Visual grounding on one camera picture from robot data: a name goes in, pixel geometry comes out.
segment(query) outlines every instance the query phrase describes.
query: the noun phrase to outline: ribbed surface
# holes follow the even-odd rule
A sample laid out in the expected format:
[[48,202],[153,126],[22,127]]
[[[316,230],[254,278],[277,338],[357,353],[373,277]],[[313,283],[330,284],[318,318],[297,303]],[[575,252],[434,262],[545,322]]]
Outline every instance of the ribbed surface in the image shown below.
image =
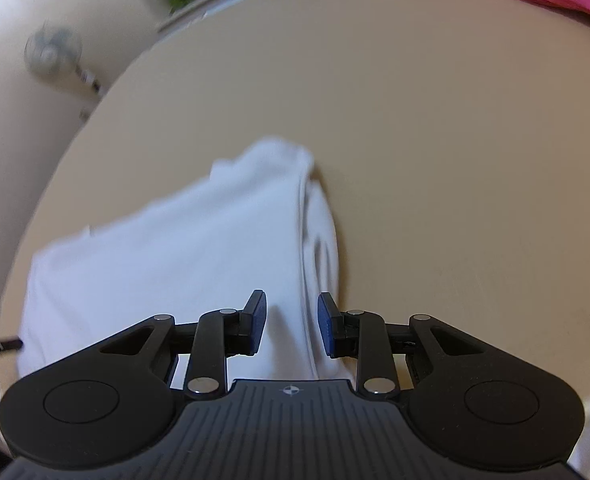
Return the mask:
[[238,381],[225,398],[194,402],[158,444],[95,471],[54,471],[17,460],[3,480],[571,480],[562,465],[476,471],[437,455],[386,402],[346,381]]

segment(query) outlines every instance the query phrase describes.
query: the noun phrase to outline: black circular joint cover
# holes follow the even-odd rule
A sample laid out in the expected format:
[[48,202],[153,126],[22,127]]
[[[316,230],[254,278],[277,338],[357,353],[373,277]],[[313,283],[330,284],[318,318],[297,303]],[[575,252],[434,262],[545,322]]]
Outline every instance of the black circular joint cover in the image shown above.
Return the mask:
[[498,353],[491,365],[479,355],[435,368],[410,396],[412,425],[440,454],[479,469],[565,461],[584,427],[581,400],[554,375]]
[[54,468],[118,462],[168,429],[173,400],[129,356],[59,361],[13,384],[0,402],[0,429],[15,455]]

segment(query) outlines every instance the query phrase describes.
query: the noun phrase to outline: beige table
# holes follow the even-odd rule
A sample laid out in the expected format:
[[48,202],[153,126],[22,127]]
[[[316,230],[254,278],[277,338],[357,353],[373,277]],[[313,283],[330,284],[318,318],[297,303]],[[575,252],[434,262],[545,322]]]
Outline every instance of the beige table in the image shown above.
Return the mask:
[[246,0],[156,45],[62,159],[0,335],[35,251],[268,134],[317,159],[342,308],[433,314],[590,397],[590,27],[519,0]]

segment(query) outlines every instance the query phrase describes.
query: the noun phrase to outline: white wall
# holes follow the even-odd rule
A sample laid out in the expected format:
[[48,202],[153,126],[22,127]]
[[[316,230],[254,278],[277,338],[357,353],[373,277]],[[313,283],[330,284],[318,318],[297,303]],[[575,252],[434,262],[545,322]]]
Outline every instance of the white wall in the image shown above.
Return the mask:
[[82,36],[82,62],[111,83],[155,41],[145,0],[0,0],[0,297],[37,201],[94,97],[68,81],[67,91],[24,68],[27,37],[45,20]]

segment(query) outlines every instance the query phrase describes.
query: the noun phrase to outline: folded white shirt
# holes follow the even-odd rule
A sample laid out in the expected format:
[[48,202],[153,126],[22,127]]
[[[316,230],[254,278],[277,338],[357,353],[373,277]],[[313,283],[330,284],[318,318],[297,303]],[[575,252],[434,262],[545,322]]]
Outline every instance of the folded white shirt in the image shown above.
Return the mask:
[[229,380],[350,378],[341,360],[325,355],[317,326],[317,296],[337,298],[339,263],[312,168],[306,149],[263,139],[175,195],[37,253],[19,330],[20,376],[155,314],[185,323],[242,309],[261,288],[259,352],[229,358]]

